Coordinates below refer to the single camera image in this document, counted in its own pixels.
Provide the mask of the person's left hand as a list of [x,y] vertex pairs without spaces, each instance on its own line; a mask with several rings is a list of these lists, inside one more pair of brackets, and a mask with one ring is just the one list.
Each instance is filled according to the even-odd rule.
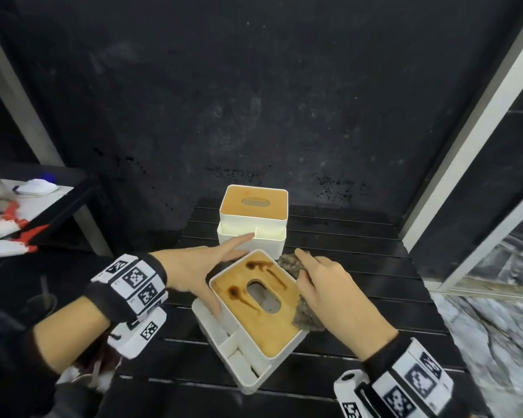
[[221,262],[237,260],[249,253],[238,246],[254,238],[254,233],[233,237],[215,247],[194,247],[152,252],[167,275],[168,289],[190,292],[195,295],[195,283],[204,280]]

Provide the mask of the person's right hand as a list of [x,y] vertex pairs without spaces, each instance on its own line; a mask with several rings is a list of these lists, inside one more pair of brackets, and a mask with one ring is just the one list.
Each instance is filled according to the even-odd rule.
[[320,277],[320,306],[313,312],[360,361],[369,359],[398,336],[338,262],[313,257],[299,248],[294,253],[305,267],[300,274]]

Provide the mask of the grey cleaning cloth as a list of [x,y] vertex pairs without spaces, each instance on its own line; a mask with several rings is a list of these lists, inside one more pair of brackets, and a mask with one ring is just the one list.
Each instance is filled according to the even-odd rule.
[[[294,253],[283,253],[277,260],[277,264],[297,280],[300,271],[305,267]],[[306,299],[300,295],[293,318],[293,325],[304,331],[325,331],[326,328],[308,305]]]

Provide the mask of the stained bamboo lid tissue box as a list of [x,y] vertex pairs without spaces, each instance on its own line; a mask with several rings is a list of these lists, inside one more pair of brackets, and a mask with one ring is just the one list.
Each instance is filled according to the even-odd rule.
[[215,317],[200,299],[191,309],[240,392],[255,393],[307,336],[293,325],[300,293],[292,276],[254,250],[209,281]]

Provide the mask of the person's left forearm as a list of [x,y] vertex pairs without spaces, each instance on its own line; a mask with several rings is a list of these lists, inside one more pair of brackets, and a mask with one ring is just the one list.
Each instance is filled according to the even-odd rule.
[[46,365],[62,374],[110,325],[95,304],[81,296],[36,324],[32,333]]

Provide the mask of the left marker wristband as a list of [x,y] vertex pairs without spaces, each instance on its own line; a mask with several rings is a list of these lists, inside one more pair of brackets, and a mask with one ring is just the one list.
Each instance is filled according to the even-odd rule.
[[167,273],[149,253],[125,253],[96,274],[83,295],[112,324],[141,322],[168,299]]

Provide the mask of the marker wristband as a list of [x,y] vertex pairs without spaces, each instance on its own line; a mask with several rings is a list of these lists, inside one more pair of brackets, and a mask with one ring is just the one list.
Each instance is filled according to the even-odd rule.
[[398,335],[363,361],[369,382],[357,389],[380,418],[451,418],[468,408],[453,379],[416,338]]
[[112,324],[141,322],[168,299],[167,273],[149,253],[125,253],[96,274],[83,295]]

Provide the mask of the clean bamboo lid tissue box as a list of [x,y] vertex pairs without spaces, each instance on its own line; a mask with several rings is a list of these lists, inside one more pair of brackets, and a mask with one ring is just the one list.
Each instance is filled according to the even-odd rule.
[[219,244],[253,233],[254,237],[238,249],[262,250],[271,259],[279,259],[286,241],[288,207],[285,189],[229,185],[219,208]]

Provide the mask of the right marker wristband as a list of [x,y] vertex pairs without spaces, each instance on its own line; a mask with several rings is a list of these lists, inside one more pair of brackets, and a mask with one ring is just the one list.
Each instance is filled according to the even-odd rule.
[[363,361],[369,382],[357,389],[380,418],[451,418],[468,408],[453,379],[416,338],[398,335]]

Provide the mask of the white crumpled cloth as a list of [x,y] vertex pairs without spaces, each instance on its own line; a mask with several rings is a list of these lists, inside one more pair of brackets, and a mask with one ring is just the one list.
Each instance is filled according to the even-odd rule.
[[13,192],[21,196],[42,197],[56,192],[60,187],[44,179],[31,179],[13,187]]

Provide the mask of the red and white clamps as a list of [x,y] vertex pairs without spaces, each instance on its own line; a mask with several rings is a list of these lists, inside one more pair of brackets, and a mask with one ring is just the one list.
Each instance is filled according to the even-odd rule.
[[31,223],[18,217],[18,209],[19,203],[10,201],[0,213],[0,258],[36,252],[38,246],[32,240],[49,228],[49,224],[44,224],[29,229]]

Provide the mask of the white window frame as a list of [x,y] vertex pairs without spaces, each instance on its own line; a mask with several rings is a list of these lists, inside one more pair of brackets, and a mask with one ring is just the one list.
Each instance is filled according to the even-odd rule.
[[[407,252],[411,253],[425,231],[430,228],[433,219],[522,91],[523,22],[468,118],[462,121],[460,130],[456,131],[455,138],[438,168],[425,184],[422,194],[418,195],[411,212],[405,217],[400,235]],[[458,289],[457,285],[522,220],[523,198],[511,207],[509,212],[502,213],[502,219],[492,230],[488,230],[478,246],[445,279],[423,278],[426,289],[438,294],[488,295],[489,292],[484,289]]]

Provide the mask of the grey metal post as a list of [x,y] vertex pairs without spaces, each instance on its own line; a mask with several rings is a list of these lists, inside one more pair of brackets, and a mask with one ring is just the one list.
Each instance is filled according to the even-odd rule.
[[[0,100],[39,163],[45,166],[64,167],[64,161],[1,44]],[[75,211],[73,217],[93,252],[97,255],[112,257],[111,248],[86,203]]]

